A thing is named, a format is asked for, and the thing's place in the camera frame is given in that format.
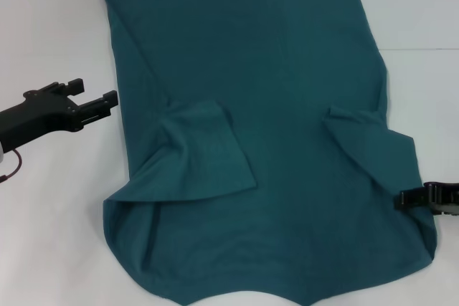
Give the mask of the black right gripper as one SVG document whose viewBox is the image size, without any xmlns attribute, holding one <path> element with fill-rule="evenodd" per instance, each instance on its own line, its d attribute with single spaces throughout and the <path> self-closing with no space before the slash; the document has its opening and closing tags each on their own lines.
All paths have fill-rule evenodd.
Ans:
<svg viewBox="0 0 459 306">
<path fill-rule="evenodd" d="M 458 184 L 426 182 L 424 187 L 400 191 L 394 197 L 396 210 L 429 205 L 435 216 L 458 215 Z"/>
</svg>

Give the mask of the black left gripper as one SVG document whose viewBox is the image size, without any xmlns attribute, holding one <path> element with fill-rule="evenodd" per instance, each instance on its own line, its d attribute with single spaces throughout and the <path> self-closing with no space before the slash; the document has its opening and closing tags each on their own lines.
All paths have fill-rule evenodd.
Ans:
<svg viewBox="0 0 459 306">
<path fill-rule="evenodd" d="M 25 92 L 22 103 L 1 111 L 1 147 L 15 149 L 55 131 L 77 132 L 82 125 L 110 116 L 118 106 L 115 90 L 80 106 L 69 98 L 84 91 L 83 80 L 77 78 Z"/>
</svg>

